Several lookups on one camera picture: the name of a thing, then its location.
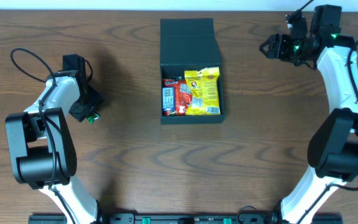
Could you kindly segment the green bar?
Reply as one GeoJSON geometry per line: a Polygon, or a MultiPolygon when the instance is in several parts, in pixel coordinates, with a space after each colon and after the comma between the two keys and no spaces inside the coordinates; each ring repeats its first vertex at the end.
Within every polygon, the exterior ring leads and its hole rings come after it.
{"type": "Polygon", "coordinates": [[[86,119],[90,124],[94,124],[96,120],[100,118],[100,115],[97,112],[92,112],[91,114],[86,115],[86,119]]]}

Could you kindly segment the small blue gum pack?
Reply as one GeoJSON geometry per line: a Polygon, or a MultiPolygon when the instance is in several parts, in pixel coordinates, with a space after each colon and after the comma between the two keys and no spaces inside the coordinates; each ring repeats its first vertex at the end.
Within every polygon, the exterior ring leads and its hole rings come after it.
{"type": "Polygon", "coordinates": [[[162,109],[172,112],[175,110],[175,89],[174,87],[162,88],[162,109]]]}

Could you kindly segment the yellow snack bag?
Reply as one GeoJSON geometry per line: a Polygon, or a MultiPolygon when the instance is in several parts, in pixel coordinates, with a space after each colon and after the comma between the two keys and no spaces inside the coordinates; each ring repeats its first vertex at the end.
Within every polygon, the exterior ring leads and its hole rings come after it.
{"type": "Polygon", "coordinates": [[[191,102],[186,110],[187,116],[220,115],[218,67],[201,70],[185,70],[185,80],[191,92],[191,102]]]}

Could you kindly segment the black box container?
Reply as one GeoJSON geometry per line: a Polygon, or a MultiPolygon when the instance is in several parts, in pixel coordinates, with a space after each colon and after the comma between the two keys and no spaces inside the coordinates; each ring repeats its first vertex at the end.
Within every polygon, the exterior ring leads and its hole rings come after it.
{"type": "Polygon", "coordinates": [[[183,77],[186,70],[218,67],[220,115],[165,116],[162,124],[215,124],[226,118],[224,105],[223,69],[212,18],[160,20],[160,78],[183,77]]]}

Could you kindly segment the red snack bag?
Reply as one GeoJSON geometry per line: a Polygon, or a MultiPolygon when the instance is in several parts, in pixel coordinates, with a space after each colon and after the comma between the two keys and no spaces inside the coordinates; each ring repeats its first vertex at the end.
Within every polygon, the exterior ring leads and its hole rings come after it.
{"type": "Polygon", "coordinates": [[[163,79],[163,87],[174,87],[175,89],[175,110],[172,112],[163,111],[164,116],[184,116],[192,101],[191,91],[185,80],[163,79]]]}

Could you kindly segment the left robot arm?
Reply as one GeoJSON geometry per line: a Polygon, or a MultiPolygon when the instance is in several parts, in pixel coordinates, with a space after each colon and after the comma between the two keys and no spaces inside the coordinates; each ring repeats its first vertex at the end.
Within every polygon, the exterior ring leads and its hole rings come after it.
{"type": "Polygon", "coordinates": [[[49,75],[36,102],[5,121],[14,178],[50,197],[65,223],[104,221],[98,201],[76,175],[77,156],[66,121],[68,114],[89,113],[85,104],[94,92],[89,79],[79,69],[49,75]]]}

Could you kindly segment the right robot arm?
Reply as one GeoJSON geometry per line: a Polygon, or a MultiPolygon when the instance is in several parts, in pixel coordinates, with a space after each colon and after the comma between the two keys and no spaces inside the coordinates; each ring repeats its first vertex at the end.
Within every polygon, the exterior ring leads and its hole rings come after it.
{"type": "Polygon", "coordinates": [[[353,37],[322,32],[294,39],[274,34],[259,50],[269,58],[300,65],[313,61],[324,81],[329,116],[308,145],[308,168],[293,191],[279,201],[267,223],[312,223],[335,191],[358,176],[358,68],[353,37]]]}

